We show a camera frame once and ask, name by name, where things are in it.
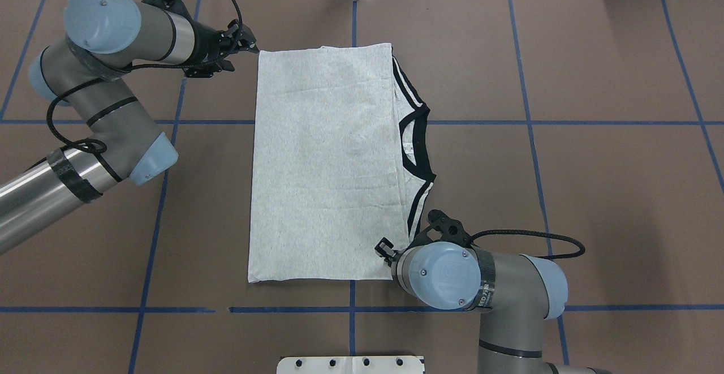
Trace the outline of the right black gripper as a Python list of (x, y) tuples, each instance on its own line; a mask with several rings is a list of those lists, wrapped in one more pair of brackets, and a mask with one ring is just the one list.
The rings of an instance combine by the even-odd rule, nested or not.
[(427, 214), (428, 225), (414, 235), (408, 247), (403, 250), (396, 250), (394, 245), (385, 237), (376, 245), (376, 253), (382, 256), (383, 261), (389, 268), (393, 268), (406, 251), (415, 247), (424, 247), (430, 243), (447, 242), (455, 243), (461, 248), (473, 248), (473, 237), (468, 234), (462, 223), (447, 216), (442, 210), (432, 209)]

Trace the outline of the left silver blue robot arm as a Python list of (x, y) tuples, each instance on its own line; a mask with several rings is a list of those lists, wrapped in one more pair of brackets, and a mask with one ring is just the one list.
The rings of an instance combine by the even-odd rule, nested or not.
[(183, 0), (68, 0), (63, 23), (64, 37), (28, 73), (62, 146), (2, 186), (2, 253), (122, 181), (142, 185), (176, 163), (173, 143), (125, 75), (148, 68), (210, 78), (234, 70), (229, 56), (258, 53), (242, 16), (210, 28)]

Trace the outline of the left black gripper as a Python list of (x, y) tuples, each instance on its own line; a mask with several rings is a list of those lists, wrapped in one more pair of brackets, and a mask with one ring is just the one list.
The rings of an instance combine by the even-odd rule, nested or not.
[(235, 67), (227, 56), (260, 52), (251, 29), (238, 20), (230, 21), (225, 31), (197, 21), (192, 22), (192, 29), (195, 44), (191, 55), (184, 61), (186, 78), (206, 79), (218, 72), (233, 72)]

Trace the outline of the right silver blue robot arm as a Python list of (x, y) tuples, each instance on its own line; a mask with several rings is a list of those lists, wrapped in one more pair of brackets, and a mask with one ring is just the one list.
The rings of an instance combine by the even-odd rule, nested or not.
[[(571, 243), (576, 250), (530, 256), (488, 251), (475, 240), (489, 235), (525, 235)], [(597, 367), (559, 366), (543, 359), (545, 323), (561, 317), (568, 281), (557, 260), (581, 256), (579, 240), (519, 229), (484, 230), (473, 235), (462, 223), (434, 209), (428, 227), (408, 247), (396, 250), (382, 238), (375, 253), (403, 291), (440, 310), (480, 315), (479, 373), (602, 373)]]

